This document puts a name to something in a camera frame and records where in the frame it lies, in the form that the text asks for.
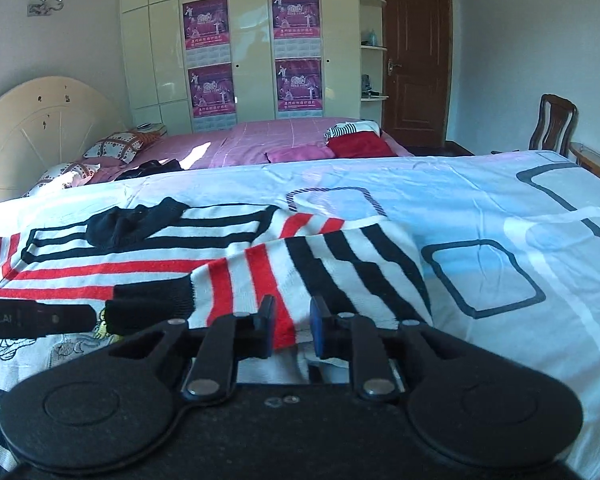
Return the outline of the black clothes on bed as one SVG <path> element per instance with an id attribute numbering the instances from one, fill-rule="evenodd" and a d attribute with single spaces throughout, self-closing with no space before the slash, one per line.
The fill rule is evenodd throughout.
<path id="1" fill-rule="evenodd" d="M 183 171 L 180 163 L 176 159 L 170 159 L 167 162 L 159 162 L 157 159 L 143 162 L 134 169 L 125 170 L 116 177 L 116 181 L 131 180 L 154 176 L 155 174 L 168 174 L 169 172 Z"/>

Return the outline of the brown wooden door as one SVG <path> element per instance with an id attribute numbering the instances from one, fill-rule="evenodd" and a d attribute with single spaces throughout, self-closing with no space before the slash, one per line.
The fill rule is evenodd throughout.
<path id="1" fill-rule="evenodd" d="M 406 148 L 440 148 L 449 110 L 451 0 L 386 0 L 382 125 Z"/>

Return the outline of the patterned pillow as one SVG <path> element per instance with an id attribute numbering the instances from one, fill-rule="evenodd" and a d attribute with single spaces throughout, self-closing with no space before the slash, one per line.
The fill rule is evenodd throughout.
<path id="1" fill-rule="evenodd" d="M 90 182 L 99 169 L 99 164 L 87 164 L 86 162 L 64 162 L 53 166 L 38 178 L 35 185 L 27 193 L 24 193 L 23 197 L 32 197 L 39 192 L 48 194 L 82 186 Z"/>
<path id="2" fill-rule="evenodd" d="M 82 156 L 83 159 L 109 158 L 129 164 L 145 148 L 161 140 L 166 130 L 128 130 L 111 133 L 95 142 Z"/>

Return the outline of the light blue patterned bedsheet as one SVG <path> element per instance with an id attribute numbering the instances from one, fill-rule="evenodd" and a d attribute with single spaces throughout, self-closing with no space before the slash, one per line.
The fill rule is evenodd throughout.
<path id="1" fill-rule="evenodd" d="M 193 326 L 250 311 L 259 293 L 242 243 L 71 255 L 93 214 L 168 197 L 194 217 L 221 218 L 222 236 L 253 232 L 270 212 L 273 234 L 308 242 L 310 278 L 329 270 L 344 292 L 362 282 L 328 262 L 332 231 L 364 256 L 372 245 L 362 229 L 381 226 L 422 272 L 428 297 L 416 309 L 428 323 L 573 388 L 584 425 L 567 462 L 600 479 L 600 179 L 590 172 L 531 151 L 177 171 L 44 192 L 0 203 L 0 298 L 101 311 L 115 284 L 191 275 Z"/>

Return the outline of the black white striped garment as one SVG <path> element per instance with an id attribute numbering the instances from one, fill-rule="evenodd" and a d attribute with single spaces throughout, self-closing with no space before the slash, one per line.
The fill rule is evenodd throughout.
<path id="1" fill-rule="evenodd" d="M 328 128 L 324 133 L 324 139 L 329 141 L 330 139 L 346 136 L 347 134 L 363 132 L 371 132 L 376 134 L 376 136 L 381 136 L 381 130 L 377 122 L 373 122 L 372 120 L 358 120 L 357 122 L 340 122 Z"/>

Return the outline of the lower left pink poster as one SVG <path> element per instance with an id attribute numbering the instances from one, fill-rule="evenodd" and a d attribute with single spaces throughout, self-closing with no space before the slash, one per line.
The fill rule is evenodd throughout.
<path id="1" fill-rule="evenodd" d="M 215 117 L 236 112 L 230 63 L 190 68 L 188 82 L 193 118 Z"/>

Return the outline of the pink folded cloth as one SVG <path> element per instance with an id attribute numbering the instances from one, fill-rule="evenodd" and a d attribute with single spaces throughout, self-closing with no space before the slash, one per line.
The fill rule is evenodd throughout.
<path id="1" fill-rule="evenodd" d="M 306 162 L 307 160 L 332 159 L 335 157 L 335 153 L 324 144 L 306 144 L 292 146 L 291 148 L 276 148 L 265 153 L 265 158 L 270 164 Z"/>

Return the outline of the cream round headboard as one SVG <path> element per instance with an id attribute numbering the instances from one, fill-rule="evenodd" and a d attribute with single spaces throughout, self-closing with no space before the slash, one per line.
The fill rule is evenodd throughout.
<path id="1" fill-rule="evenodd" d="M 114 104 L 82 81 L 47 76 L 12 88 L 0 97 L 0 203 L 125 129 Z"/>

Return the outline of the dark wooden chair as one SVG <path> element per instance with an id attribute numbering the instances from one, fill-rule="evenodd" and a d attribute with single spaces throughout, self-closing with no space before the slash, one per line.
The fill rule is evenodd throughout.
<path id="1" fill-rule="evenodd" d="M 542 94 L 538 122 L 529 140 L 528 150 L 553 151 L 567 157 L 578 120 L 576 104 L 556 94 Z"/>

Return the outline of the pink poster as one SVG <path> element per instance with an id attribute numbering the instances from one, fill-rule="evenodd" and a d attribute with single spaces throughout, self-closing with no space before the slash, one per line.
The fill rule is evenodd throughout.
<path id="1" fill-rule="evenodd" d="M 183 4 L 185 50 L 230 43 L 228 0 L 196 0 Z"/>
<path id="2" fill-rule="evenodd" d="M 276 60 L 275 73 L 280 117 L 323 115 L 322 61 L 319 58 Z"/>
<path id="3" fill-rule="evenodd" d="M 275 39 L 321 37 L 320 0 L 272 0 Z"/>
<path id="4" fill-rule="evenodd" d="M 190 68 L 188 82 L 193 118 L 215 117 L 236 112 L 230 63 Z"/>

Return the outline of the red black white striped sweater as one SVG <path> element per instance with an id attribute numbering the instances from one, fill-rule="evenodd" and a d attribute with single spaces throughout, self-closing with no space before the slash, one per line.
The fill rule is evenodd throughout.
<path id="1" fill-rule="evenodd" d="M 418 249 L 400 224 L 274 205 L 110 208 L 0 236 L 0 299 L 83 304 L 96 323 L 66 336 L 0 337 L 0 403 L 17 382 L 157 323 L 204 327 L 275 301 L 274 346 L 310 338 L 310 302 L 378 326 L 430 323 Z M 0 431 L 0 478 L 14 462 Z"/>

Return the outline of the red folded garment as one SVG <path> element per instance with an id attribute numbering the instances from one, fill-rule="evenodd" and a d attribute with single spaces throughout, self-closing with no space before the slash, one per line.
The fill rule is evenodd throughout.
<path id="1" fill-rule="evenodd" d="M 338 158 L 396 157 L 396 153 L 377 134 L 366 131 L 336 136 L 327 146 Z"/>

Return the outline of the upper right pink poster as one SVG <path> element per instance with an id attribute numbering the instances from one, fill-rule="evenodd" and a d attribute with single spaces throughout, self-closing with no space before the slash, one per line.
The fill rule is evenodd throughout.
<path id="1" fill-rule="evenodd" d="M 275 39 L 321 37 L 320 0 L 272 0 Z"/>

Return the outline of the lower right pink poster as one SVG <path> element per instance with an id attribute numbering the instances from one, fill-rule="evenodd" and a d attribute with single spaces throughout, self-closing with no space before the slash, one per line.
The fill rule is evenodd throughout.
<path id="1" fill-rule="evenodd" d="M 275 73 L 280 117 L 323 115 L 322 61 L 319 58 L 276 60 Z"/>

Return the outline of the far patterned pillow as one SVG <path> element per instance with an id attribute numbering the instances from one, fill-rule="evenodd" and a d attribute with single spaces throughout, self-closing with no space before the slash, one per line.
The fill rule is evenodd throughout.
<path id="1" fill-rule="evenodd" d="M 129 164 L 145 148 L 161 140 L 166 130 L 128 130 L 111 133 L 95 142 L 82 156 L 83 159 L 109 158 Z"/>

